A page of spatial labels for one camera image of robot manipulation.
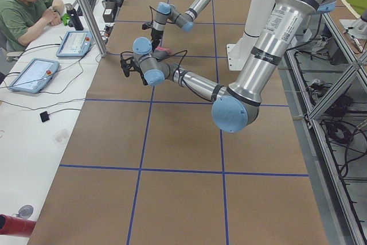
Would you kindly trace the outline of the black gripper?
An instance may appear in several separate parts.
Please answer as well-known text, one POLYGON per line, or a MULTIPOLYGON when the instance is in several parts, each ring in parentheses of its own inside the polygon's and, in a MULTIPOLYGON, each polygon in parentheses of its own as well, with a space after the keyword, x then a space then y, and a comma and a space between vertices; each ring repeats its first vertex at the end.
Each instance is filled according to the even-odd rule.
POLYGON ((159 44, 161 43, 163 33, 164 33, 164 30, 157 30, 157 29, 152 28, 152 30, 151 30, 152 50, 155 50, 159 46, 159 44))
POLYGON ((143 85, 148 85, 147 80, 145 79, 145 77, 144 77, 144 73, 143 73, 143 71, 141 70, 141 68, 139 68, 139 69, 138 69, 138 71, 139 71, 140 77, 141 77, 141 79, 142 79, 143 85))

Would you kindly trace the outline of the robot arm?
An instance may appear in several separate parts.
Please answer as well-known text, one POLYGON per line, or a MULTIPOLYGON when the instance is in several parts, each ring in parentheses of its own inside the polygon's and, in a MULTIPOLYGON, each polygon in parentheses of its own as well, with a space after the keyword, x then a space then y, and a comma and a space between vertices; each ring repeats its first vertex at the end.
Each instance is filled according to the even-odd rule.
POLYGON ((149 24, 151 38, 139 37, 133 42, 131 64, 147 85, 155 87, 168 79, 210 101, 216 126, 228 133, 235 133, 257 118, 261 92, 289 49, 302 21, 308 16, 332 11, 336 0, 275 0, 239 76, 228 86, 187 71, 179 64, 161 62, 154 55, 168 21, 190 31, 194 20, 210 1, 195 0, 184 13, 178 12, 173 5, 161 2, 149 24))
POLYGON ((193 3, 181 13, 177 8, 165 2, 160 2, 155 10, 155 16, 150 23, 145 24, 145 28, 151 29, 152 48, 156 49, 163 37, 166 24, 170 21, 181 30, 189 32, 198 15, 206 8, 211 0, 194 0, 193 3))

